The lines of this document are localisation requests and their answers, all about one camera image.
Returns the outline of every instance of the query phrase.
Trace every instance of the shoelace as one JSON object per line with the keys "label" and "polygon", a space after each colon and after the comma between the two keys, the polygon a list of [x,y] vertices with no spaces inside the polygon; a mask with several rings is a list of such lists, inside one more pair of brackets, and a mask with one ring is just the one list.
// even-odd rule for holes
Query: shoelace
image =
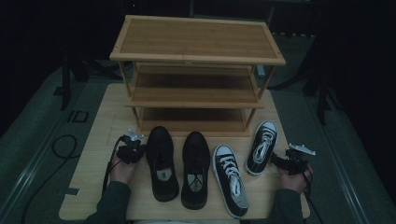
{"label": "shoelace", "polygon": [[234,196],[241,193],[241,183],[239,170],[236,168],[235,159],[232,156],[224,157],[219,160],[225,174],[230,179],[230,188]]}
{"label": "shoelace", "polygon": [[271,133],[271,130],[262,130],[262,143],[254,150],[255,161],[262,161],[264,159],[267,148],[271,146],[273,140],[274,135]]}

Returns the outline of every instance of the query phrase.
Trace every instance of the pair of shoes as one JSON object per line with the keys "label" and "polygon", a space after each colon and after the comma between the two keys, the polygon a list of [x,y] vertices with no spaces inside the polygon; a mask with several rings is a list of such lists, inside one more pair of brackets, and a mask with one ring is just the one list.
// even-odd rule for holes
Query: pair of shoes
{"label": "pair of shoes", "polygon": [[[169,132],[162,126],[155,127],[148,136],[146,158],[151,174],[151,187],[159,202],[176,198],[179,186],[173,160],[174,146]],[[183,205],[200,209],[207,199],[207,172],[210,152],[204,136],[192,132],[183,146],[184,184],[181,191]]]}
{"label": "pair of shoes", "polygon": [[[256,130],[253,146],[246,161],[246,169],[250,175],[262,173],[276,141],[276,125],[271,121],[261,123]],[[220,145],[215,149],[212,160],[213,172],[227,211],[233,218],[243,218],[248,212],[248,197],[233,150],[227,145]]]}

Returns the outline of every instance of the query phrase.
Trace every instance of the human hand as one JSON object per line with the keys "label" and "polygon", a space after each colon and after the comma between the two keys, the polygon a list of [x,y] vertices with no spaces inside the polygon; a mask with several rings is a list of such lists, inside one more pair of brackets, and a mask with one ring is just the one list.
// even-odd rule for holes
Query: human hand
{"label": "human hand", "polygon": [[110,172],[110,181],[119,181],[131,187],[138,162],[126,164],[115,155],[111,163],[113,169]]}
{"label": "human hand", "polygon": [[[307,164],[307,168],[308,169],[304,172],[304,174],[306,178],[310,179],[314,171],[310,164]],[[307,183],[303,174],[289,175],[289,171],[283,170],[279,167],[277,167],[277,170],[280,173],[280,182],[282,189],[292,189],[300,194],[305,190]]]}

